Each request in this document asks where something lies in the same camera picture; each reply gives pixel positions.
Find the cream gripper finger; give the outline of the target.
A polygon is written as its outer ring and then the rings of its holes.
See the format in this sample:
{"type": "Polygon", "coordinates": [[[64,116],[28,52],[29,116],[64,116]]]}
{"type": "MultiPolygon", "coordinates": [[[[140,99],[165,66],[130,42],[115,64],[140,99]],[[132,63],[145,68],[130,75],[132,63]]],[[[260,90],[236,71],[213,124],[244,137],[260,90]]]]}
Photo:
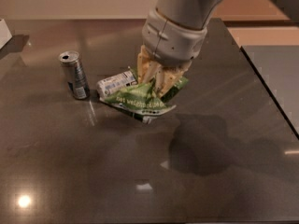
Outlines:
{"type": "Polygon", "coordinates": [[[179,66],[166,67],[159,66],[155,75],[155,92],[159,98],[163,97],[175,83],[187,72],[191,62],[183,63],[179,66]]]}
{"type": "Polygon", "coordinates": [[[162,66],[151,59],[144,45],[140,47],[137,56],[137,78],[139,83],[148,83],[155,79],[157,84],[162,83],[162,66]]]}

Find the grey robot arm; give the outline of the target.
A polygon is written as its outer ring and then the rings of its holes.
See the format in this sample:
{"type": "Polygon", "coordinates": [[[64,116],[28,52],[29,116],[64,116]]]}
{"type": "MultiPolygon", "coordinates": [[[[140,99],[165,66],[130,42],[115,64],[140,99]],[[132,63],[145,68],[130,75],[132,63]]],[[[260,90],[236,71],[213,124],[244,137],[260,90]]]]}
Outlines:
{"type": "Polygon", "coordinates": [[[138,81],[164,96],[200,53],[207,25],[223,0],[157,0],[142,29],[138,81]]]}

